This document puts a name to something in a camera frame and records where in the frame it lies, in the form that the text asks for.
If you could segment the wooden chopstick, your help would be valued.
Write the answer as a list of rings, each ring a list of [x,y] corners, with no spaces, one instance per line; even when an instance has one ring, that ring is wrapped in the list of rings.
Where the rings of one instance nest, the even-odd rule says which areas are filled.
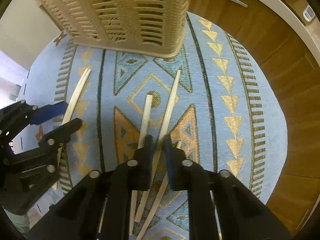
[[[148,130],[148,124],[150,120],[150,112],[151,112],[151,103],[152,103],[152,95],[147,95],[144,105],[144,112],[142,116],[142,123],[140,127],[139,134],[139,142],[138,149],[144,146],[145,136]],[[131,194],[131,209],[130,209],[130,227],[129,227],[129,235],[133,235],[133,228],[135,224],[135,213],[136,213],[136,204],[137,204],[137,194],[138,191],[133,190]]]
[[[63,120],[62,120],[62,125],[68,123],[71,120],[71,117],[73,115],[73,112],[75,110],[76,104],[80,98],[80,94],[82,93],[82,90],[87,82],[87,79],[91,73],[91,68],[86,68],[82,74],[82,76],[80,77],[79,82],[76,85],[76,88],[72,94],[72,97],[69,101],[69,105],[66,109],[66,112],[63,116]],[[62,149],[65,147],[65,145],[61,144],[61,147],[58,149],[58,153],[57,153],[57,168],[59,168],[60,165],[60,160],[61,160],[61,155],[62,155]],[[55,191],[58,188],[58,181],[55,182],[52,186],[52,189],[54,189]]]
[[[155,177],[139,222],[135,222],[136,239],[183,239],[167,217],[183,202],[181,191],[172,191],[166,179],[165,156],[160,155]]]
[[[66,112],[63,116],[63,120],[62,120],[61,125],[64,125],[71,120],[71,117],[72,117],[73,112],[76,107],[76,103],[80,97],[80,94],[84,88],[84,85],[85,85],[90,73],[91,73],[91,69],[86,68],[85,71],[83,72],[82,76],[80,77],[80,80],[79,80],[78,84],[76,85],[76,88],[72,94],[70,101],[69,101],[69,105],[68,105]]]
[[[176,97],[176,93],[177,93],[180,74],[181,74],[181,71],[178,70],[176,73],[175,79],[174,79],[174,83],[172,85],[167,108],[165,110],[165,115],[163,118],[161,130],[160,130],[159,137],[157,140],[156,149],[155,149],[155,153],[154,153],[153,160],[152,160],[151,183],[153,182],[153,179],[154,179],[154,176],[155,176],[155,173],[157,170],[158,162],[159,162],[159,159],[161,156],[162,142],[163,142],[164,136],[167,134],[167,131],[168,131],[169,122],[170,122],[171,115],[172,115],[172,110],[173,110],[174,104],[175,104],[175,97]],[[140,222],[140,220],[142,218],[142,215],[143,215],[143,212],[145,209],[145,205],[146,205],[146,202],[147,202],[147,199],[149,196],[149,192],[150,192],[150,190],[144,191],[142,194],[142,198],[141,198],[139,207],[138,207],[136,215],[135,215],[135,222]]]

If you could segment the blue patterned table mat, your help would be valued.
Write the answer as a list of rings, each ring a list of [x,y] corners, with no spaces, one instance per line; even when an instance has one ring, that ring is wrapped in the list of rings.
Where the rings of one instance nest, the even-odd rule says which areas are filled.
[[[157,139],[175,78],[172,142],[205,170],[229,170],[267,203],[287,155],[278,100],[234,37],[193,13],[185,29],[183,46],[172,59],[80,46],[66,34],[44,48],[23,78],[19,100],[37,106],[67,102],[84,71],[91,73],[73,112],[83,126],[61,154],[57,189],[27,215],[9,215],[19,232],[26,235],[30,218],[42,218],[89,171],[110,171],[133,157],[148,95],[148,133]]]

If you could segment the beige plastic utensil basket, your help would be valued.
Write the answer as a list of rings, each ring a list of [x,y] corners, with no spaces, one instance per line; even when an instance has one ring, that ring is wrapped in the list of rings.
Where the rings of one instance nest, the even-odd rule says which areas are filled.
[[[39,0],[76,44],[175,57],[190,0]]]

